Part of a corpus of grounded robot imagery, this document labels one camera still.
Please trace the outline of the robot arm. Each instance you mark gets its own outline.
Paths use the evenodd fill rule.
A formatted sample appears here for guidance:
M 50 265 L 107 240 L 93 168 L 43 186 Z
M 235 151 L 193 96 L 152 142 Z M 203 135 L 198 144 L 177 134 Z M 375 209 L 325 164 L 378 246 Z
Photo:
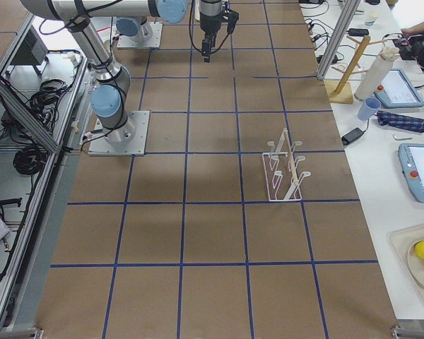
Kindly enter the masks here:
M 95 70 L 99 86 L 92 91 L 90 106 L 96 113 L 102 137 L 115 148 L 123 148 L 134 142 L 138 132 L 145 138 L 147 128 L 136 124 L 140 111 L 128 112 L 125 103 L 131 76 L 120 64 L 111 48 L 105 48 L 98 32 L 91 23 L 94 17 L 129 19 L 136 29 L 144 28 L 143 19 L 151 16 L 168 23 L 178 23 L 185 16 L 199 13 L 200 28 L 204 32 L 199 50 L 205 61 L 218 51 L 216 35 L 222 23 L 228 23 L 231 34 L 238 21 L 238 13 L 230 10 L 224 1 L 23 1 L 23 6 L 32 14 L 45 20 L 64 23 Z
M 120 35 L 127 36 L 137 43 L 143 43 L 153 36 L 153 30 L 146 16 L 117 17 L 116 28 Z

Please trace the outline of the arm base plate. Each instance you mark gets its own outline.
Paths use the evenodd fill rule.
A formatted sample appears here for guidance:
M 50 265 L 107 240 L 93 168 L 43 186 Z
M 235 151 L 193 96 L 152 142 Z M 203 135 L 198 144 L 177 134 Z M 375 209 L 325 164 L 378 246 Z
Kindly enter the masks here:
M 89 143 L 88 154 L 91 156 L 144 155 L 149 120 L 149 111 L 128 112 L 127 123 L 107 137 L 102 137 L 102 133 L 99 133 L 99 139 Z
M 119 32 L 118 49 L 157 49 L 160 47 L 162 23 L 140 24 L 132 18 L 120 18 L 116 23 Z

